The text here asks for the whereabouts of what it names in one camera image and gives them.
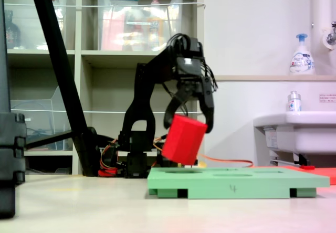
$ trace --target green board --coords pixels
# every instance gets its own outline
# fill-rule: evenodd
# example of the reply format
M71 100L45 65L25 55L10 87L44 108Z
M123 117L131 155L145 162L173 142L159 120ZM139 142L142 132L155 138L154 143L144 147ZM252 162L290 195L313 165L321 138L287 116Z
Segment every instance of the green board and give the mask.
M158 198L316 197L317 187L329 187L329 178L281 167L155 167L148 176L149 194Z

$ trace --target robotic arm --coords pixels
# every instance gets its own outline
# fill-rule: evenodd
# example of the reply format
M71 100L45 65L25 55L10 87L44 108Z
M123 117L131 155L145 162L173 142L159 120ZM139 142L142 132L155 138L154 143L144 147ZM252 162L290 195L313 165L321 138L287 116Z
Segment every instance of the robotic arm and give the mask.
M144 175L146 154L150 151L155 134L155 118L150 98L156 83L177 81L177 93L173 95L164 115L164 127L170 127L176 110L191 98L198 99L205 115L209 133L214 122L212 93L217 83L210 67L205 63L202 44L196 38L177 34L167 47L149 63L139 63L136 68L134 99L124 117L123 128L118 137L119 151L128 151L127 177ZM146 120L146 131L131 131L138 120Z

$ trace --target table surface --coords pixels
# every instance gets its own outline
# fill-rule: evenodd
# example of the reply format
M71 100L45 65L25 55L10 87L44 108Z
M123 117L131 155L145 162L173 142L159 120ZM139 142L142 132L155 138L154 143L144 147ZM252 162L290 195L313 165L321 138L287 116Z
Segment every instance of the table surface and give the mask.
M336 186L317 198L188 200L149 196L146 179L26 178L1 233L336 232Z

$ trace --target hole in board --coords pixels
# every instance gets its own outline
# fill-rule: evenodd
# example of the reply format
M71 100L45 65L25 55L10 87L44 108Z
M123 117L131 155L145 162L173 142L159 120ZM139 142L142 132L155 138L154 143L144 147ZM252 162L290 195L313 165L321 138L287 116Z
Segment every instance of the hole in board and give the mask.
M290 188L290 189L289 189L289 196L290 196L290 197L297 197L297 196L298 196L297 193L298 193L298 192L297 192L297 189L296 189L296 188Z
M281 171L254 171L254 172L258 174L281 174L283 173Z
M169 174L199 174L201 173L201 171L197 171L197 170L169 170L165 172Z
M249 177L251 174L214 174L214 176L220 177Z
M237 170L238 170L237 168L213 168L213 169L211 169L211 171L223 171L223 172L237 171Z
M188 198L188 189L178 189L177 197L178 198Z

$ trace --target soap bottle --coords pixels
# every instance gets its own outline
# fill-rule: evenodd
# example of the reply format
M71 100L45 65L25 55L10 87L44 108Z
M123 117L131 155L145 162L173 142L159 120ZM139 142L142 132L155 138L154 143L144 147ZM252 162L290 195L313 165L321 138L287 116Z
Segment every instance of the soap bottle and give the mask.
M299 47L295 51L289 67L290 75L315 75L314 60L305 45L305 38L307 37L306 34L296 36L299 39Z

